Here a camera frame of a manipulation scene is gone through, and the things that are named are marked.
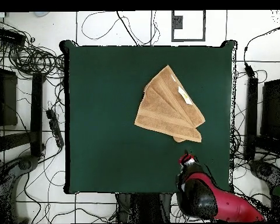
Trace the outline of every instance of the floor tile grout line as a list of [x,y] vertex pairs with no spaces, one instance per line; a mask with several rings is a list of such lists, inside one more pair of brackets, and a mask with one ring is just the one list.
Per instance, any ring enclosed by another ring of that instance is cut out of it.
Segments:
[[225,41],[227,40],[227,21],[228,21],[228,10],[226,10]]
[[26,131],[25,129],[23,130],[23,129],[5,129],[5,131]]
[[[244,60],[233,60],[232,62],[244,62]],[[246,62],[274,62],[274,63],[280,63],[280,61],[259,61],[259,60],[246,60]]]
[[[18,203],[35,203],[34,201],[21,201],[16,200]],[[55,201],[38,201],[40,204],[75,204],[75,202],[55,202]],[[115,205],[116,202],[76,202],[76,204],[103,204],[103,205]]]
[[76,11],[76,44],[78,43],[78,11]]
[[150,23],[151,23],[151,24],[150,24],[150,30],[151,30],[151,31],[150,31],[150,37],[151,37],[151,38],[150,38],[149,44],[150,44],[150,46],[152,46],[152,10],[150,11],[150,16],[151,16],[151,17],[150,17]]

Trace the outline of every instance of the tan towel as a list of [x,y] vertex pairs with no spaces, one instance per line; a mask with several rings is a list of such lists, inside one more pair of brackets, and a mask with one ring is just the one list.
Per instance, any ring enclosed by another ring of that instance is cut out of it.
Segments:
[[[190,104],[179,90],[183,90]],[[201,135],[195,128],[205,121],[204,117],[169,66],[147,84],[144,93],[135,125],[171,135],[177,142],[201,142]]]

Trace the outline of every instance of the white tile floor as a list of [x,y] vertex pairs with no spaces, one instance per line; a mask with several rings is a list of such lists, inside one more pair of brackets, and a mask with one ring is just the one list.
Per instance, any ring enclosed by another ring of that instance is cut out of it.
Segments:
[[[59,49],[59,42],[61,40],[73,40],[77,41],[80,46],[83,45],[134,45],[134,42],[124,29],[120,20],[114,25],[114,28],[110,32],[99,40],[95,40],[106,33],[113,23],[118,19],[116,13],[107,12],[91,15],[96,12],[50,12],[47,16],[36,17],[33,12],[25,13],[10,13],[5,18],[5,23],[10,24],[19,30],[26,31],[31,34],[36,40],[35,46],[43,46],[52,49],[57,55],[61,54]],[[134,32],[137,40],[141,40],[142,43],[147,43],[151,36],[151,12],[150,11],[136,11],[136,12],[120,12],[121,16],[129,18],[130,26]],[[156,46],[193,46],[193,45],[207,45],[207,46],[220,46],[224,40],[236,40],[237,46],[237,71],[244,72],[244,66],[241,62],[243,60],[244,47],[247,42],[259,34],[265,33],[272,28],[280,26],[280,13],[271,12],[270,10],[207,10],[206,11],[206,40],[205,42],[186,42],[186,43],[172,43],[171,42],[171,11],[160,10],[152,11],[155,15],[155,23],[160,31],[160,35],[156,33],[152,40],[152,43]],[[274,80],[280,78],[280,30],[273,34],[269,34],[265,37],[258,38],[251,42],[249,45],[246,60],[257,61],[251,62],[250,65],[254,70],[264,69],[267,71],[267,80]],[[265,79],[265,74],[259,72],[260,81]],[[236,102],[241,110],[246,108],[246,81],[247,76],[243,76],[237,80],[236,88]],[[57,79],[53,79],[52,83],[58,83]],[[259,84],[259,102],[262,98],[262,86]],[[31,83],[25,80],[19,79],[18,81],[18,95],[17,98],[21,99],[26,97],[31,102],[31,97],[22,92],[31,92]],[[48,101],[55,101],[54,87],[49,83],[44,83],[43,89],[43,102],[44,107],[47,108]],[[261,116],[261,104],[258,105],[258,123],[260,123]],[[17,102],[17,111],[23,118],[24,124],[29,129],[30,127],[30,104],[25,100]],[[60,122],[64,120],[64,114],[61,109]],[[48,131],[43,133],[43,141],[45,142],[51,137],[48,121],[46,121],[46,115],[43,117],[43,130]],[[236,127],[239,128],[243,120],[243,116],[239,114],[236,117]],[[18,123],[15,127],[6,127],[6,129],[18,131],[23,127]],[[61,124],[61,130],[64,130],[64,124]],[[244,133],[244,123],[240,127],[240,133]],[[27,149],[28,145],[8,150],[5,152],[5,161],[16,158],[19,153]],[[53,138],[47,143],[46,157],[49,157],[57,152],[57,147]],[[44,167],[48,167],[46,170],[47,177],[49,179],[60,170],[65,170],[65,152],[64,150],[55,157],[52,161],[48,160],[44,164],[40,164],[38,168],[30,175],[29,187],[27,192],[33,198],[38,201],[44,202],[41,204],[41,212],[34,221],[35,223],[47,223],[44,218],[44,209],[47,205],[47,201],[50,202],[50,219],[60,213],[69,212],[74,210],[74,195],[66,195],[63,192],[62,186],[50,186],[50,193],[48,193],[49,181],[46,179],[43,173]],[[244,168],[238,168],[234,171],[234,178],[246,175],[240,179],[234,180],[234,184],[238,186],[245,194],[251,195],[254,193],[263,192],[268,194],[267,186],[257,178],[251,175],[249,171],[245,171]],[[59,172],[53,178],[52,182],[57,185],[63,185],[65,181],[64,172]],[[30,218],[30,222],[39,210],[39,206],[31,202],[23,193],[23,187],[27,180],[27,176],[23,176],[20,179],[17,187],[17,211],[19,216]],[[260,196],[257,199],[261,200],[264,204],[270,204],[267,199]],[[77,208],[82,208],[91,214],[99,216],[111,216],[115,210],[116,200],[113,194],[97,194],[97,193],[81,193],[76,196]],[[172,203],[176,202],[176,198],[173,197]],[[61,215],[54,218],[53,223],[90,223],[96,220],[95,217],[85,214],[83,211],[78,210],[76,215],[70,213],[67,215]]]

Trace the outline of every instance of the black cable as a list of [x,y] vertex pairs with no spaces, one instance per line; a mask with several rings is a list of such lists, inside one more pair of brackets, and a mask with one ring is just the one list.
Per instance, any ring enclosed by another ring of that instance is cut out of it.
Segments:
[[68,214],[73,213],[73,212],[75,212],[75,211],[83,211],[83,212],[85,212],[86,214],[88,214],[88,215],[90,215],[90,216],[94,216],[94,217],[96,217],[97,219],[100,219],[102,222],[111,223],[111,222],[108,222],[108,219],[105,218],[105,217],[99,217],[99,216],[97,216],[97,215],[94,215],[94,214],[91,214],[91,213],[87,212],[86,210],[84,210],[84,209],[82,209],[82,208],[76,208],[75,210],[69,211],[69,212],[67,212],[67,213],[59,213],[59,214],[56,214],[56,215],[52,218],[52,220],[50,221],[50,224],[52,224],[53,220],[54,220],[57,216],[68,215]]
[[253,198],[253,197],[257,196],[257,195],[264,196],[264,197],[266,197],[268,200],[271,200],[271,198],[270,198],[269,196],[267,196],[267,195],[265,195],[265,194],[263,194],[263,193],[255,193],[255,194],[253,194],[253,195],[251,196],[251,198]]
[[163,204],[163,201],[160,199],[160,204],[162,206],[162,209],[163,209],[163,213],[164,213],[164,217],[165,217],[165,220],[167,223],[170,223],[170,219],[168,219],[167,215],[166,215],[166,211],[165,211],[165,208],[164,208],[164,204]]
[[129,20],[129,18],[127,18],[127,17],[125,17],[125,16],[122,16],[122,17],[118,18],[118,19],[113,23],[113,25],[109,28],[109,30],[108,30],[105,34],[103,34],[102,36],[100,36],[100,37],[98,37],[98,38],[89,37],[89,36],[88,36],[87,34],[85,34],[84,31],[83,31],[84,24],[85,24],[85,22],[88,20],[88,18],[90,18],[90,17],[93,16],[93,15],[100,14],[100,13],[106,13],[106,11],[96,12],[96,13],[89,14],[89,15],[85,18],[85,20],[83,21],[82,27],[81,27],[81,31],[82,31],[82,33],[83,33],[83,35],[84,35],[85,37],[87,37],[87,38],[89,38],[89,39],[91,39],[91,40],[99,40],[100,38],[103,38],[104,36],[106,36],[106,35],[112,30],[112,28],[115,26],[115,24],[116,24],[119,20],[123,21],[123,19],[126,19],[126,20],[128,21],[128,25],[129,25],[129,30],[130,30],[130,32],[134,35],[134,37],[135,37],[140,43],[142,43],[143,46],[146,45],[146,44],[148,44],[148,43],[150,43],[150,42],[153,40],[153,38],[154,38],[155,35],[156,35],[156,32],[159,33],[159,37],[157,38],[157,40],[156,40],[152,45],[154,45],[156,42],[159,41],[159,38],[160,38],[160,30],[158,29],[158,24],[155,22],[156,11],[155,11],[155,14],[154,14],[154,17],[153,17],[153,25],[154,25],[154,27],[155,27],[155,32],[154,32],[152,38],[151,38],[148,42],[143,42],[143,41],[141,41],[141,40],[133,33],[133,31],[132,31],[132,29],[131,29],[130,20]]
[[[61,151],[61,149],[60,149],[55,155],[52,155],[52,156],[50,156],[49,158],[46,158],[45,160],[48,160],[48,159],[51,159],[51,158],[53,158],[53,160],[54,160],[54,157],[57,156],[57,155],[60,153],[60,151]],[[28,188],[29,186],[31,186],[43,173],[44,173],[44,172],[40,173],[40,175],[38,175],[38,176],[36,177],[36,179],[33,180],[26,188]],[[16,196],[16,198],[17,198],[21,193],[23,193],[23,192],[24,192],[24,190],[21,191],[20,193],[18,193],[18,195]]]
[[[265,79],[262,82],[259,82],[258,84],[265,82],[267,80],[267,78],[268,78],[268,73],[264,69],[258,69],[256,71],[254,71],[256,73],[256,75],[257,75],[256,78],[258,78],[258,72],[260,72],[260,71],[263,71],[265,73]],[[243,77],[245,75],[247,75],[247,72],[238,72],[238,71],[236,71],[236,79],[239,79],[239,78],[241,78],[241,77]]]
[[30,149],[30,147],[29,147],[29,148],[27,148],[27,149],[25,149],[24,151],[20,152],[20,154],[19,154],[19,156],[18,156],[18,157],[20,157],[20,156],[21,156],[21,154],[22,154],[22,153],[24,153],[25,151],[27,151],[28,149]]
[[268,32],[266,32],[266,33],[264,33],[264,34],[258,35],[258,36],[256,36],[256,37],[252,38],[252,39],[248,42],[248,44],[246,45],[246,47],[245,47],[245,49],[244,49],[244,63],[245,63],[245,64],[247,64],[247,63],[246,63],[246,51],[248,50],[248,46],[249,46],[250,42],[253,41],[253,40],[255,40],[256,38],[259,38],[259,37],[264,36],[264,35],[268,35],[268,34],[270,34],[270,33],[273,33],[273,32],[275,32],[275,31],[277,31],[277,30],[280,30],[280,27],[276,27],[276,28],[274,28],[274,29],[272,29],[272,30],[270,30],[270,31],[268,31]]
[[134,39],[134,37],[132,36],[132,34],[130,33],[130,31],[128,30],[127,26],[125,25],[124,21],[122,20],[122,18],[119,16],[118,11],[116,11],[116,14],[118,16],[118,18],[121,20],[121,22],[123,23],[126,31],[128,32],[128,34],[131,36],[131,38],[133,39],[133,41],[135,42],[136,46],[138,46],[138,43],[136,42],[136,40]]
[[39,202],[37,202],[34,198],[32,198],[31,196],[28,195],[27,191],[26,191],[26,187],[27,187],[27,184],[28,184],[28,181],[29,181],[29,178],[30,178],[30,173],[27,174],[27,181],[24,185],[24,192],[26,194],[26,196],[31,199],[32,201],[34,201],[35,203],[37,203],[40,207],[40,209],[38,210],[38,213],[35,215],[35,217],[33,218],[31,224],[33,224],[34,220],[37,218],[37,216],[39,215],[40,211],[41,211],[41,204]]

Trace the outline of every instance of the green felt surface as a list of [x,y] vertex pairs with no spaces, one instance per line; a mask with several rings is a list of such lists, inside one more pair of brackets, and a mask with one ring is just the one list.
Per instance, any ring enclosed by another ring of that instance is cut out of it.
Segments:
[[[69,48],[69,192],[172,193],[184,150],[229,187],[233,41],[224,47]],[[169,65],[205,117],[202,142],[134,125],[145,85]]]

